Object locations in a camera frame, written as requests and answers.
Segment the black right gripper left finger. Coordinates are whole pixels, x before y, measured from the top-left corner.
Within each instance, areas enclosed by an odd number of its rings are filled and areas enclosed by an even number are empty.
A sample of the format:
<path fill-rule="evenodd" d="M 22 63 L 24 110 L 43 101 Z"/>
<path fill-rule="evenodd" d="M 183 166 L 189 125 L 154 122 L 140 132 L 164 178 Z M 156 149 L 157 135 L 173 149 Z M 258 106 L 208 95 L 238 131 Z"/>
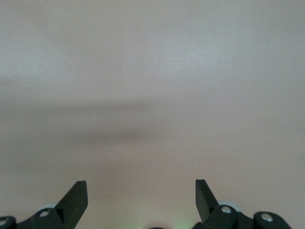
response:
<path fill-rule="evenodd" d="M 77 181 L 53 208 L 43 208 L 22 222 L 0 218 L 2 229 L 74 229 L 88 206 L 86 181 Z"/>

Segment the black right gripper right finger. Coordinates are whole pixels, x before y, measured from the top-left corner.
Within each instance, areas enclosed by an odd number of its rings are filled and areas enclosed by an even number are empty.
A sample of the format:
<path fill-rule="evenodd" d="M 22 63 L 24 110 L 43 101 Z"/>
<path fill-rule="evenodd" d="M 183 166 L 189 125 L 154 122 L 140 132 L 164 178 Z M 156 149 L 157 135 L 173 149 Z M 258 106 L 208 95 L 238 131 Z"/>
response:
<path fill-rule="evenodd" d="M 290 225 L 279 215 L 259 211 L 252 218 L 229 205 L 216 200 L 204 179 L 195 181 L 195 202 L 201 221 L 195 229 L 289 229 Z"/>

